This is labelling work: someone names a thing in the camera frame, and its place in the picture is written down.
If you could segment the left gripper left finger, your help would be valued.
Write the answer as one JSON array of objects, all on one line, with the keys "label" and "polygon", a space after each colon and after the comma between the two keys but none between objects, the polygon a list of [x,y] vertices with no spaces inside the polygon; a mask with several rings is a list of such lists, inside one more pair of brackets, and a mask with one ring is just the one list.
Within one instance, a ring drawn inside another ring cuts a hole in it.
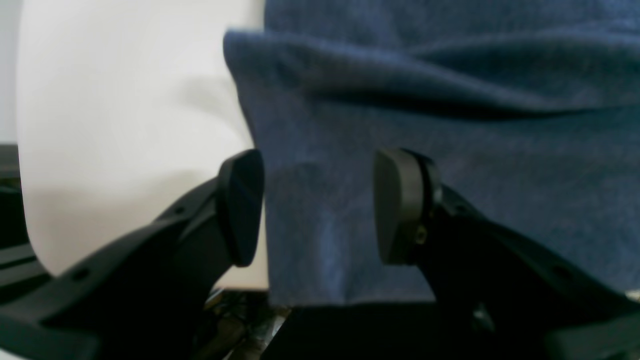
[{"label": "left gripper left finger", "polygon": [[1,308],[1,350],[26,360],[185,360],[215,283],[255,257],[265,165],[249,149],[148,225]]}]

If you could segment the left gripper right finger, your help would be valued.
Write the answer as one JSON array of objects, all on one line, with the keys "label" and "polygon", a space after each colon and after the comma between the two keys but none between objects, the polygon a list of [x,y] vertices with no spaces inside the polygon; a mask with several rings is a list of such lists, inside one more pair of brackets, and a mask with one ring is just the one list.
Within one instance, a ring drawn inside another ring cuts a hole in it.
[{"label": "left gripper right finger", "polygon": [[488,219],[402,148],[374,156],[379,256],[414,265],[439,309],[446,360],[637,360],[639,303]]}]

